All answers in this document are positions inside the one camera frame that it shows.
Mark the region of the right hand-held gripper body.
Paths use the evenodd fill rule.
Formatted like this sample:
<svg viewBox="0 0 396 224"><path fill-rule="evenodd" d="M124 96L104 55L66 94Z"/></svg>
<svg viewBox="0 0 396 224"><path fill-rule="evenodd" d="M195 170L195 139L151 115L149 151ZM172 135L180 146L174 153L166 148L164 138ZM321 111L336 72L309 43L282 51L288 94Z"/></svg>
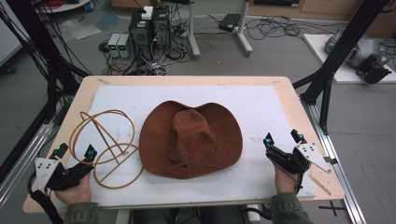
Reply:
<svg viewBox="0 0 396 224"><path fill-rule="evenodd" d="M264 145L266 157L291 174L305 173L311 164L327 174L332 171L315 144L298 144L292 152L284 152L274 144Z"/></svg>

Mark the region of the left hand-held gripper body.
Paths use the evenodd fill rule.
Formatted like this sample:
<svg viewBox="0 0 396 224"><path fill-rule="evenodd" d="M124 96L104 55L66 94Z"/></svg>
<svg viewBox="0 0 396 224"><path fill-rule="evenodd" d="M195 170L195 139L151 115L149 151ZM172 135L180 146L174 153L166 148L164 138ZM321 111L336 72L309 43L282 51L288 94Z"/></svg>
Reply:
<svg viewBox="0 0 396 224"><path fill-rule="evenodd" d="M73 188L93 169L92 162L92 158L86 158L75 166L65 169L58 160L37 158L35 172L38 189L64 191Z"/></svg>

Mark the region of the person's right hand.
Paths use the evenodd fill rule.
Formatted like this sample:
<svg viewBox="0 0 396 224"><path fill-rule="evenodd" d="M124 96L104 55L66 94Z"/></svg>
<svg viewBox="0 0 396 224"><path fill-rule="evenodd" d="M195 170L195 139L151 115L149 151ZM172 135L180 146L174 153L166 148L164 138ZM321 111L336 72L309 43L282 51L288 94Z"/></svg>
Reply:
<svg viewBox="0 0 396 224"><path fill-rule="evenodd" d="M282 169L278 164L274 164L275 168L275 185L278 194L297 193L298 175L291 174Z"/></svg>

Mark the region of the person's left hand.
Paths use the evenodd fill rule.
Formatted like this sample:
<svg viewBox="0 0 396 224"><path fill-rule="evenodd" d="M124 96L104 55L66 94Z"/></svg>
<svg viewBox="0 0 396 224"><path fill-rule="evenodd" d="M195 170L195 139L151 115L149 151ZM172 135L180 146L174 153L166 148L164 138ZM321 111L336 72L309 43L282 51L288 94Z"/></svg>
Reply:
<svg viewBox="0 0 396 224"><path fill-rule="evenodd" d="M90 186L90 176L85 175L79 184L66 190L56 190L56 197L66 205L77 203L89 203L92 200L92 191Z"/></svg>

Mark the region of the brown felt cowboy hat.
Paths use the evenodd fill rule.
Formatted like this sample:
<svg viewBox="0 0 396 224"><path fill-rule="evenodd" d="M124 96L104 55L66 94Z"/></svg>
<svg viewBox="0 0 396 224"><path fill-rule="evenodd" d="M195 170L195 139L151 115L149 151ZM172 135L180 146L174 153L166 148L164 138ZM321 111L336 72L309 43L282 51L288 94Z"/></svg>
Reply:
<svg viewBox="0 0 396 224"><path fill-rule="evenodd" d="M139 136L143 167L166 177L187 179L228 168L239 160L243 137L226 107L190 107L175 101L156 106Z"/></svg>

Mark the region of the white floor board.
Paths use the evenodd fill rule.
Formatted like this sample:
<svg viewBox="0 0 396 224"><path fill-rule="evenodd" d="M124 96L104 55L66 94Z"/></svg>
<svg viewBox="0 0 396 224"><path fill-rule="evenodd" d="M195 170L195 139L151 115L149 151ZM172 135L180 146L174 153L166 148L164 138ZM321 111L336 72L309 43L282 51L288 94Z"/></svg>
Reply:
<svg viewBox="0 0 396 224"><path fill-rule="evenodd" d="M305 43L320 63L324 63L328 57L328 54L325 52L325 44L330 37L331 35L303 35ZM379 84L396 84L396 72L387 64L384 68L388 69L390 74L381 79ZM356 74L356 69L350 67L347 62L343 62L337 70L333 82L337 84L364 84L364 81Z"/></svg>

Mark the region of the white foam mat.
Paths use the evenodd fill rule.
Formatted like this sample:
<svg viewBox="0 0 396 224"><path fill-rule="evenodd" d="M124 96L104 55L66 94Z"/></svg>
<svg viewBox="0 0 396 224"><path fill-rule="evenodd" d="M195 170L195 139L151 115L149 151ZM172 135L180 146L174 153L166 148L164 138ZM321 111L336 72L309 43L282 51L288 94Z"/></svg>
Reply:
<svg viewBox="0 0 396 224"><path fill-rule="evenodd" d="M177 179L155 175L143 167L139 137L149 113L165 101L188 106L217 103L229 109L242 132L242 154L236 164L215 173ZM103 160L91 174L92 199L103 209L120 207L181 207L215 203L251 203L276 192L274 166L262 140L271 134L286 152L295 147L284 108L272 86L102 86L92 100L91 113L112 138L138 148L124 156L122 166L111 161L106 143L89 124L75 139L79 158L94 147Z"/></svg>

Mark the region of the grey power supply unit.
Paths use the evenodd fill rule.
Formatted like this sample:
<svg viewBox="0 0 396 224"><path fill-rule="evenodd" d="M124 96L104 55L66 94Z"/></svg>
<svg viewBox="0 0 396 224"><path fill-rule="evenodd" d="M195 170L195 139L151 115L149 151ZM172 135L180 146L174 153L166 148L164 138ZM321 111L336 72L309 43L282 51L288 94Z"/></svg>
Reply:
<svg viewBox="0 0 396 224"><path fill-rule="evenodd" d="M130 56L132 46L129 36L121 34L118 41L118 50L121 58L128 58Z"/></svg>
<svg viewBox="0 0 396 224"><path fill-rule="evenodd" d="M109 53L113 58L118 58L120 56L118 51L119 39L120 39L120 34L113 34L107 42Z"/></svg>

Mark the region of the black box on floor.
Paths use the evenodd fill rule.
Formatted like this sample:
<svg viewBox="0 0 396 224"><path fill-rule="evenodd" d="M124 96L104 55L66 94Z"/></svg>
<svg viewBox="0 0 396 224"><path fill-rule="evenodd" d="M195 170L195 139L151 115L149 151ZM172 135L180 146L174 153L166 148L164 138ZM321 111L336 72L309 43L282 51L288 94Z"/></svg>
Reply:
<svg viewBox="0 0 396 224"><path fill-rule="evenodd" d="M238 24L240 18L240 14L227 14L219 23L220 30L231 32Z"/></svg>

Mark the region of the black computer tower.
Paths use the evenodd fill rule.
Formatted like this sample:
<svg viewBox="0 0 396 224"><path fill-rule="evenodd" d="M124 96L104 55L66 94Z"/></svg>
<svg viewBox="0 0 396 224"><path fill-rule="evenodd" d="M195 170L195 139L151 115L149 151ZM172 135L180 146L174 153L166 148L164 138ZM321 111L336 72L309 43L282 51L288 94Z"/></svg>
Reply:
<svg viewBox="0 0 396 224"><path fill-rule="evenodd" d="M138 52L145 60L153 60L156 50L163 54L171 48L170 8L154 7L151 19L144 20L143 16L148 12L147 8L139 8L133 12L129 33L134 52Z"/></svg>

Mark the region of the aluminium rail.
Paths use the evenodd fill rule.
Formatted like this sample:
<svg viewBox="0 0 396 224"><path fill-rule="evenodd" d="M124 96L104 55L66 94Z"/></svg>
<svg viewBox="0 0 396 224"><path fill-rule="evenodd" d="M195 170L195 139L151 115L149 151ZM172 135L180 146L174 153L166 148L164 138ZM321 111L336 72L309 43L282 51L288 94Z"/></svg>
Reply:
<svg viewBox="0 0 396 224"><path fill-rule="evenodd" d="M354 195L353 189L348 182L342 163L339 160L335 147L333 146L332 139L322 130L319 125L320 113L318 108L315 105L309 105L305 102L302 102L302 105L318 136L319 142L321 143L326 155L330 158L332 168L334 169L335 174L344 190L345 196L342 202L346 208L350 223L367 224L359 203Z"/></svg>
<svg viewBox="0 0 396 224"><path fill-rule="evenodd" d="M53 126L52 122L42 124L31 137L27 138L27 145L22 148L23 152L12 165L5 179L0 183L0 209L7 203L8 198L21 182L38 151L49 139Z"/></svg>

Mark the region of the black metal frame post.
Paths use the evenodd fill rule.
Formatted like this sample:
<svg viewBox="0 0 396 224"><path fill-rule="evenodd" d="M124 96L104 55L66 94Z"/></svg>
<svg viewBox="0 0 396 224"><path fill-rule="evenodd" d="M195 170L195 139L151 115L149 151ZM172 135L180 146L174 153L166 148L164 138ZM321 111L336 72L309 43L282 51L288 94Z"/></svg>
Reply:
<svg viewBox="0 0 396 224"><path fill-rule="evenodd" d="M375 18L387 4L388 0L363 0L354 13L345 31L336 42L334 48L325 62L313 74L304 77L292 84L298 89L309 84L307 90L300 98L309 105L315 105L320 94L322 94L321 108L319 114L319 127L328 135L328 114L332 91L332 80L335 73L353 50L358 41L363 37Z"/></svg>
<svg viewBox="0 0 396 224"><path fill-rule="evenodd" d="M27 148L38 128L48 123L55 115L55 106L58 101L67 95L77 92L79 84L75 76L87 77L88 71L73 65L67 61L55 45L48 28L44 25L39 14L38 7L33 0L6 0L11 11L17 17L25 32L29 35L36 51L33 51L27 41L16 30L15 25L5 12L0 10L0 19L6 24L11 32L17 37L22 46L33 59L38 71L47 81L48 101L40 110L34 121L23 134L17 145L11 150L3 163L0 165L0 184L2 184L17 160Z"/></svg>

